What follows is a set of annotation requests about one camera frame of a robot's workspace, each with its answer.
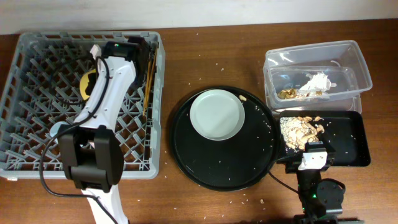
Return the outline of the grey round plate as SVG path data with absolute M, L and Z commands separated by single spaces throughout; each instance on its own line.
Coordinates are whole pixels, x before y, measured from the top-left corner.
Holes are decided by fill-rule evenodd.
M 241 100 L 230 91 L 213 89 L 200 93 L 190 108 L 195 131 L 212 141 L 224 141 L 243 127 L 245 111 Z

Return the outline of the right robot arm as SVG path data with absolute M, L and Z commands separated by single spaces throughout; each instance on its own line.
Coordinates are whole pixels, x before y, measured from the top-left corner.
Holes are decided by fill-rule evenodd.
M 335 151 L 327 151 L 322 142 L 306 143 L 302 152 L 292 154 L 285 164 L 287 174 L 297 177 L 297 192 L 303 213 L 295 215 L 293 222 L 338 223 L 343 213 L 345 185 L 335 179 L 324 179 L 321 172 L 333 163 Z

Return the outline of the white tissue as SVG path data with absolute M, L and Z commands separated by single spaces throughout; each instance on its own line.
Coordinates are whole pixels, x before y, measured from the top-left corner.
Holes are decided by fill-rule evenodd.
M 323 72 L 318 72 L 315 75 L 308 73 L 306 76 L 309 77 L 309 81 L 298 89 L 298 94 L 303 97 L 323 95 L 331 88 L 337 86 Z

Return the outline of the blue cup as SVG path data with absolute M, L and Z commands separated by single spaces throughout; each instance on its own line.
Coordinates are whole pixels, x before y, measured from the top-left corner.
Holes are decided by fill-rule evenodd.
M 54 136 L 58 133 L 58 131 L 59 131 L 59 129 L 60 129 L 60 127 L 61 127 L 62 125 L 67 125 L 67 126 L 69 126 L 69 124 L 68 124 L 66 121 L 59 121 L 59 122 L 55 123 L 55 124 L 50 128 L 50 131 L 49 131 L 50 136 L 51 136 L 51 137 L 54 137 Z

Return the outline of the yellow bowl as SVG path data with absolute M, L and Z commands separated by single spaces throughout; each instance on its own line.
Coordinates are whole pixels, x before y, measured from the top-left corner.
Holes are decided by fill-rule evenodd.
M 82 76 L 80 80 L 79 89 L 83 100 L 87 100 L 90 97 L 91 92 L 95 87 L 96 81 L 97 81 L 97 74 L 95 69 L 86 72 Z

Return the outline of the nut shell food scraps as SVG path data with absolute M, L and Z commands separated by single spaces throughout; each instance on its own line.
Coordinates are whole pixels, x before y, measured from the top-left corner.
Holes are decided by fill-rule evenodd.
M 306 143 L 319 142 L 320 135 L 325 132 L 319 124 L 323 118 L 316 116 L 281 117 L 280 130 L 287 148 L 303 151 Z

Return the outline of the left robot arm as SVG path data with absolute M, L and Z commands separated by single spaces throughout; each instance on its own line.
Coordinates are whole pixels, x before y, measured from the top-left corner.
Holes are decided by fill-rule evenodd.
M 61 125 L 58 145 L 65 177 L 87 198 L 96 223 L 128 223 L 118 184 L 124 154 L 115 136 L 116 121 L 128 89 L 142 85 L 150 65 L 150 44 L 143 37 L 94 45 L 96 80 L 72 125 Z

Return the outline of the gold foil wrapper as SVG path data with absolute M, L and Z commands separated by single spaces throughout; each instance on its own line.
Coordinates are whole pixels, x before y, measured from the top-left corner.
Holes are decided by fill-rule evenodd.
M 307 98 L 307 97 L 311 97 L 311 96 L 322 96 L 322 95 L 324 95 L 324 92 L 322 92 L 322 91 L 310 91 L 307 93 L 301 93 L 301 92 L 299 92 L 298 89 L 294 89 L 294 88 L 281 90 L 277 94 L 278 98 L 280 98 L 281 100 Z

